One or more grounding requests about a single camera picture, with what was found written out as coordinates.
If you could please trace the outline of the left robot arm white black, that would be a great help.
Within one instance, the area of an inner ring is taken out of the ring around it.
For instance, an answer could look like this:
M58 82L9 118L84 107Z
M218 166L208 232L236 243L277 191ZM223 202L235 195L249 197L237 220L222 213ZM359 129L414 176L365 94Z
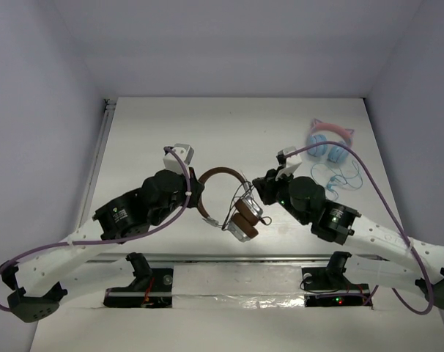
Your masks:
M160 170L141 187L112 199L58 243L32 249L0 268L11 293L3 308L24 323L42 320L64 303L121 282L120 290L145 292L153 284L145 256L131 252L114 264L92 267L88 261L124 243L145 238L195 208L204 184L193 168Z

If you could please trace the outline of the brown silver headphones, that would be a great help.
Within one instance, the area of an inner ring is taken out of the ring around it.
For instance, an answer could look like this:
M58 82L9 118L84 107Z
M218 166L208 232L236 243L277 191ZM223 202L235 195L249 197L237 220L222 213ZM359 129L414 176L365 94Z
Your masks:
M199 178L199 181L205 185L211 177L220 174L235 177L240 182L240 186L243 188L243 193L239 197L237 196L237 191L234 193L229 206L229 212L222 224L209 215L205 209L202 198L199 201L197 209L203 220L211 226L220 228L222 231L229 231L242 243L250 241L259 234L256 226L259 224L268 226L270 221L267 222L267 219L270 218L268 216L263 216L263 210L254 199L254 187L252 183L249 182L244 175L234 169L223 166L209 169Z

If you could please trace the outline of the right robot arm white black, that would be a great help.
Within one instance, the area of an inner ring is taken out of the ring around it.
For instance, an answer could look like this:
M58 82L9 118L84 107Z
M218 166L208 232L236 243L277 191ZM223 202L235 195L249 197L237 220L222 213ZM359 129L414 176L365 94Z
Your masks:
M332 287L342 288L358 276L370 285L414 293L444 310L444 246L389 230L327 199L324 188L310 177L278 176L271 169L253 185L264 205L278 203L319 239L378 256L359 260L349 252L334 252L325 272Z

